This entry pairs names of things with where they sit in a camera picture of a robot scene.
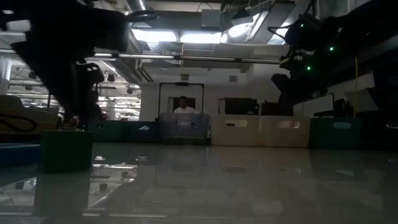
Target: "ceiling beam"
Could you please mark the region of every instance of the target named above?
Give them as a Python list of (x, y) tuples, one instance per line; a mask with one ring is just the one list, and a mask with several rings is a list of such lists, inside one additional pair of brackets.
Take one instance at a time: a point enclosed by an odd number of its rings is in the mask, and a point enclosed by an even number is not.
[[(197, 2), (197, 3), (201, 3), (203, 2), (202, 0), (155, 0), (158, 2)], [(240, 5), (243, 4), (247, 4), (249, 2), (249, 0), (240, 0), (240, 1), (236, 1), (236, 0), (207, 0), (207, 3), (219, 3), (219, 4), (233, 4), (233, 3), (237, 3), (239, 2)]]

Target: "yellow cable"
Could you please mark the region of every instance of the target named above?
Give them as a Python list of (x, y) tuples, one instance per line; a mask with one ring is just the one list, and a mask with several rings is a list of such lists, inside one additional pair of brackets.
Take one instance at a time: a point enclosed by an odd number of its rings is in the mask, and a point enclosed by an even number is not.
[(357, 96), (358, 95), (358, 58), (355, 57), (355, 94), (354, 94), (354, 118), (356, 118)]

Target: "metal frame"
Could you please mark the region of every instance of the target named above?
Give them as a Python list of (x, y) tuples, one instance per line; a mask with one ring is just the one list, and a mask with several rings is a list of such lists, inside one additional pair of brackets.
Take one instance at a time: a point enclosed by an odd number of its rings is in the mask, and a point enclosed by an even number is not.
[[(159, 118), (160, 115), (160, 97), (162, 96), (162, 85), (176, 85), (178, 86), (177, 83), (159, 83), (159, 97), (157, 100), (157, 117)], [(203, 113), (203, 108), (204, 108), (204, 102), (205, 102), (205, 84), (203, 83), (184, 83), (186, 86), (189, 85), (199, 85), (201, 86), (201, 112)]]
[[(11, 49), (0, 49), (0, 54), (16, 54)], [(96, 53), (91, 58), (138, 58), (138, 59), (162, 59), (162, 60), (198, 60), (207, 62), (233, 62), (233, 63), (262, 63), (278, 65), (280, 60), (274, 58), (235, 58), (235, 57), (213, 57), (194, 55), (149, 55), (149, 54), (105, 54)]]

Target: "blue plastic crate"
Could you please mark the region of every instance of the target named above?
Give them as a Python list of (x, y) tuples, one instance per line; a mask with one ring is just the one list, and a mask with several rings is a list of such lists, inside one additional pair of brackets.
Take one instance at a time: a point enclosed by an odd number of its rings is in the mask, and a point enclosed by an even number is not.
[(128, 142), (160, 142), (160, 123), (147, 121), (126, 122)]
[(0, 144), (0, 168), (38, 162), (40, 144)]
[(160, 125), (162, 139), (207, 139), (209, 115), (162, 113), (160, 114)]

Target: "glossy floor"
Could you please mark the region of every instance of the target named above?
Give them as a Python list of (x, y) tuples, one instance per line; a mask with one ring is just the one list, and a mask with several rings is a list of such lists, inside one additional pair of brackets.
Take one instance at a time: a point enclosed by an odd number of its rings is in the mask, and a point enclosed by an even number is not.
[(95, 144), (87, 172), (0, 170), (0, 223), (398, 223), (398, 155)]

